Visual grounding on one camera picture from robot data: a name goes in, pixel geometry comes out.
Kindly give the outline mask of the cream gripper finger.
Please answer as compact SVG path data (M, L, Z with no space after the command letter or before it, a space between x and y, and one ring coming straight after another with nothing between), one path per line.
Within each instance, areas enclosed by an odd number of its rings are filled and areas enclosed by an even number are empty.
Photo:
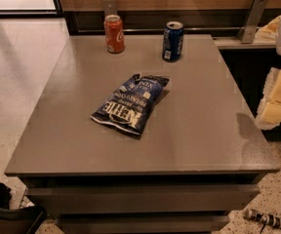
M260 121L263 125L281 123L281 69L272 67L266 76L260 103Z
M267 25L260 28L256 35L256 39L268 39L274 40L276 37L276 33L278 31L278 27L280 25L281 16L276 17L272 21L270 21Z

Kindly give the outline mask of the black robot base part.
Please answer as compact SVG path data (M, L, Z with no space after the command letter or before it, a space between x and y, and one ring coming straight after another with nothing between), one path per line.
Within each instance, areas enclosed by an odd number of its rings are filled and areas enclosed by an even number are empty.
M0 182L0 234L35 234L47 217L43 207L11 210L11 189Z

